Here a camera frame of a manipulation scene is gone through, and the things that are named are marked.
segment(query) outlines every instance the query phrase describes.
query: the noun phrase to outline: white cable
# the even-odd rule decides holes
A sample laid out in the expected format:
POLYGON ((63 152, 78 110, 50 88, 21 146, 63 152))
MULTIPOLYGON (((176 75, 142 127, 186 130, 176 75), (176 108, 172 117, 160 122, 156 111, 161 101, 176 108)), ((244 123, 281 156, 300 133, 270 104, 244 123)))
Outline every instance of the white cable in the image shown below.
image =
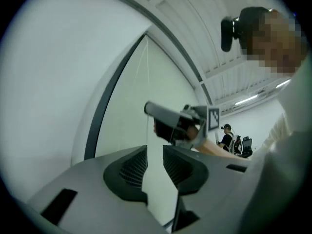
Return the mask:
MULTIPOLYGON (((147 37, 147 32, 146 32, 146 61, 147 61, 148 100, 150 100, 151 99, 151 86, 150 86, 150 69, 148 66, 148 37, 147 37)), ((146 145, 148 144, 148 122, 149 122, 149 116, 147 115, 146 145)))
MULTIPOLYGON (((127 101, 127 104, 126 104, 126 107, 125 107, 126 109, 128 109, 128 107, 129 107, 130 97, 131 97, 131 95, 132 95, 132 91, 133 91, 133 88, 134 88, 135 83, 136 83, 136 80, 137 80, 137 74, 138 74, 138 71, 139 71, 139 68, 140 68, 140 65, 141 65, 141 61, 142 61, 142 58, 143 58, 145 49, 147 49, 147 44, 145 45, 145 47, 144 47, 144 49, 143 49, 143 52, 142 52, 142 54, 141 54, 140 61, 139 61, 138 66, 137 66, 137 68, 136 68, 136 76, 135 76, 135 79, 133 80, 133 83, 132 83, 131 88, 130 88, 130 91, 129 91, 129 95, 128 95, 128 97, 127 97, 128 101, 127 101)), ((120 125, 120 123, 121 123, 121 117, 119 117, 118 126, 120 125)), ((124 132, 124 127, 121 128, 120 140, 122 140, 122 138, 123 138, 123 132, 124 132)), ((117 146, 117 150, 116 150, 116 151, 119 151, 120 143, 121 143, 121 141, 118 141, 118 146, 117 146)))

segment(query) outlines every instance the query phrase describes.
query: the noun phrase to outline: ceiling light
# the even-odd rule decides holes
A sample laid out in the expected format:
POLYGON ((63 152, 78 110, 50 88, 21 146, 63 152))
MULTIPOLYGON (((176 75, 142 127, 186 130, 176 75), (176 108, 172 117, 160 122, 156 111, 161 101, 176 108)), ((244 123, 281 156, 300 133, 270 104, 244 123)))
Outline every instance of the ceiling light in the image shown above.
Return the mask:
POLYGON ((258 95, 255 95, 255 96, 252 96, 252 97, 250 97, 250 98, 248 98, 248 99, 239 101, 239 102, 235 103, 235 106, 237 106, 237 105, 239 105, 239 104, 242 104, 242 103, 244 103, 244 102, 246 102, 246 101, 249 101, 249 100, 251 100, 251 99, 257 98, 257 97, 258 97, 258 95))
POLYGON ((276 88, 279 88, 280 86, 283 86, 284 84, 286 84, 286 83, 288 83, 288 82, 290 82, 290 79, 287 80, 287 81, 285 81, 285 82, 282 82, 281 84, 278 84, 278 85, 276 86, 276 88))

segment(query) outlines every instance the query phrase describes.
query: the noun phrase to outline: black slot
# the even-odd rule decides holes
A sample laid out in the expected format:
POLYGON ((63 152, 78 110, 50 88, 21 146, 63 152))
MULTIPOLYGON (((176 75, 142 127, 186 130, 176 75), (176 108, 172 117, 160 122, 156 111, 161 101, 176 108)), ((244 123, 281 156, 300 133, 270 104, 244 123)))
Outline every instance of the black slot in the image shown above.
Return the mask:
POLYGON ((45 210, 41 213, 41 216, 50 221, 52 224, 58 225, 76 194, 76 191, 63 189, 45 208, 45 210))
POLYGON ((234 170, 234 171, 242 172, 242 173, 244 173, 247 169, 247 167, 245 166, 239 166, 239 165, 233 165, 233 164, 228 165, 226 168, 234 170))

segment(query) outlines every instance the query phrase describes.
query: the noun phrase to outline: white ceiling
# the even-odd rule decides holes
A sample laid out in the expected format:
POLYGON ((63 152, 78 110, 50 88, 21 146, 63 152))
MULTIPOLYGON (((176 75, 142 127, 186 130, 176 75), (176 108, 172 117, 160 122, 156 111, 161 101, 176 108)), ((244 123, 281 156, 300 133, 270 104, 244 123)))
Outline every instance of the white ceiling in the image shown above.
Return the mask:
POLYGON ((134 0, 154 14, 183 45, 200 74, 198 80, 184 56, 156 26, 149 30, 156 41, 177 64, 194 88, 207 89, 213 105, 222 114, 233 114, 251 103, 273 97, 275 87, 285 79, 271 77, 258 63, 245 61, 237 41, 230 52, 221 50, 220 23, 225 16, 237 17, 247 6, 275 8, 289 12, 280 0, 134 0), (235 102, 262 92, 257 99, 235 107, 235 102))

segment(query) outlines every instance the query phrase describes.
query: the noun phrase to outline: white wall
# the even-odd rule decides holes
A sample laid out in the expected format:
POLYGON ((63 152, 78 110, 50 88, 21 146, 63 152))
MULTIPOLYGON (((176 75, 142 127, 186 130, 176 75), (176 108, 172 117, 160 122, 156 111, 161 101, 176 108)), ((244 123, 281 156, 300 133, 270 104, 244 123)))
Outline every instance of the white wall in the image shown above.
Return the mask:
MULTIPOLYGON (((240 135, 242 139, 246 136, 252 138, 253 151, 257 151, 283 112, 282 106, 274 98, 244 112, 221 118, 220 125, 228 123, 235 130, 235 134, 240 135)), ((217 133, 221 141, 224 136, 223 130, 220 129, 217 133)), ((212 135, 209 135, 209 138, 215 140, 212 135)))
POLYGON ((81 117, 95 110, 87 103, 104 90, 96 85, 150 25, 117 0, 29 0, 20 10, 0 50, 1 172, 15 197, 69 168, 75 135, 91 123, 81 117))
POLYGON ((151 40, 148 43, 150 95, 147 52, 142 56, 146 45, 144 39, 113 91, 101 126, 96 156, 148 144, 148 169, 144 175, 143 191, 148 194, 149 210, 163 225, 174 217, 177 190, 163 168, 162 145, 168 143, 154 134, 152 118, 149 119, 146 142, 147 116, 143 108, 151 100, 180 111, 185 104, 198 105, 198 100, 191 85, 166 54, 151 40), (140 69, 132 86, 141 56, 140 69))

